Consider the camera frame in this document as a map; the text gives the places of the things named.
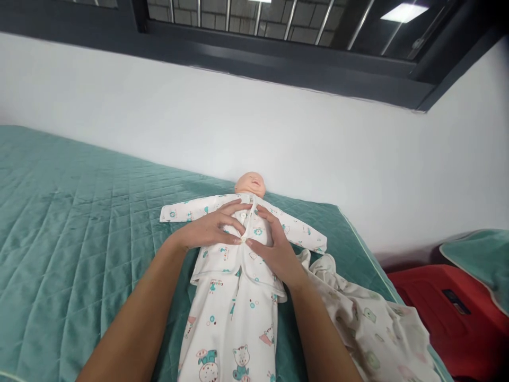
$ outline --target bed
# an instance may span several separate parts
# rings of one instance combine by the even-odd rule
[[[159,223],[161,207],[233,184],[24,127],[0,126],[0,147],[0,380],[73,381],[156,250],[184,224]],[[265,199],[328,237],[340,275],[402,303],[338,207]],[[157,381],[177,378],[196,256],[180,274]],[[306,380],[291,303],[279,306],[276,364],[278,381]]]

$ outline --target doll face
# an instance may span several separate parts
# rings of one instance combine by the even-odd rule
[[[235,185],[236,193],[251,192],[258,197],[265,195],[265,182],[257,172],[247,172],[240,177]]]

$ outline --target baby outfit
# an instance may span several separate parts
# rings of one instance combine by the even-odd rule
[[[346,281],[329,254],[311,266],[308,250],[298,258],[364,381],[440,382],[427,350],[429,333],[415,308]]]
[[[192,221],[241,199],[250,211],[233,214],[245,227],[240,236],[233,226],[224,231],[241,237],[240,245],[202,247],[191,284],[197,286],[182,340],[179,379],[219,382],[275,381],[277,304],[287,300],[282,282],[253,252],[251,238],[272,246],[270,224],[257,216],[262,205],[278,217],[287,239],[319,254],[327,238],[304,222],[284,213],[252,193],[218,195],[164,206],[161,222]]]

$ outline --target dark window frame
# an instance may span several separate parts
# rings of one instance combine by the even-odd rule
[[[144,0],[102,8],[0,0],[0,31],[206,68],[428,111],[504,34],[482,0],[463,0],[430,48],[410,62],[149,19]]]

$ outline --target teal quilted mattress cover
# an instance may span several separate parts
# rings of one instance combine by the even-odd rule
[[[73,381],[156,250],[184,224],[159,223],[161,207],[233,190],[230,181],[24,127],[0,126],[0,158],[0,380]],[[328,237],[341,276],[401,302],[336,206],[266,200]],[[182,268],[154,380],[177,378],[197,254]],[[306,380],[290,302],[279,305],[278,330],[277,380]]]

